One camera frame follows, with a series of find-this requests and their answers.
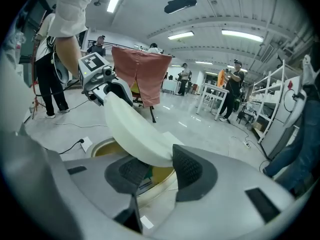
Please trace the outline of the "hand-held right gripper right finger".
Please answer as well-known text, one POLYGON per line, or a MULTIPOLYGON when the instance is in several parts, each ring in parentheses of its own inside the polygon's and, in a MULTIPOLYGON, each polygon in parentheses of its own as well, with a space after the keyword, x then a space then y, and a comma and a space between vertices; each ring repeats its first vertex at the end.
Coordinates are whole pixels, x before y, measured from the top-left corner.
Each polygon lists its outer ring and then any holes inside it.
POLYGON ((172 146, 172 165, 176 173, 177 202, 191 202, 202 199, 215 186, 218 171, 205 158, 206 151, 185 145, 172 146))

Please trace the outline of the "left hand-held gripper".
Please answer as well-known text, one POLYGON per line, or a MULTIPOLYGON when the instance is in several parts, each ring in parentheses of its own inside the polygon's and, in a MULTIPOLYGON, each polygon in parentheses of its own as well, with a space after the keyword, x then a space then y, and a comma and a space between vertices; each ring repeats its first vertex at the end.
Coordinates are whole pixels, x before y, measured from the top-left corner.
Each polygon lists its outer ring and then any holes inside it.
POLYGON ((98 53, 90 53, 78 59, 78 79, 89 101, 104 105, 106 93, 114 93, 129 106, 133 106, 132 91, 124 80, 116 78, 110 63, 98 53))

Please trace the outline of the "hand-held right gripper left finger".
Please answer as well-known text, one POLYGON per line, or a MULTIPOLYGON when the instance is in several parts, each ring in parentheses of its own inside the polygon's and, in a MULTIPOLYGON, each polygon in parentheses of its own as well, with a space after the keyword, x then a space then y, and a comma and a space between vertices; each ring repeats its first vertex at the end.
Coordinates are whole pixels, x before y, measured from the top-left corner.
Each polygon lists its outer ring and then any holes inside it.
POLYGON ((140 221, 137 203, 137 191, 148 173, 150 165, 133 156, 126 156, 108 165, 104 177, 117 194, 117 209, 112 218, 119 224, 141 234, 143 226, 140 221))

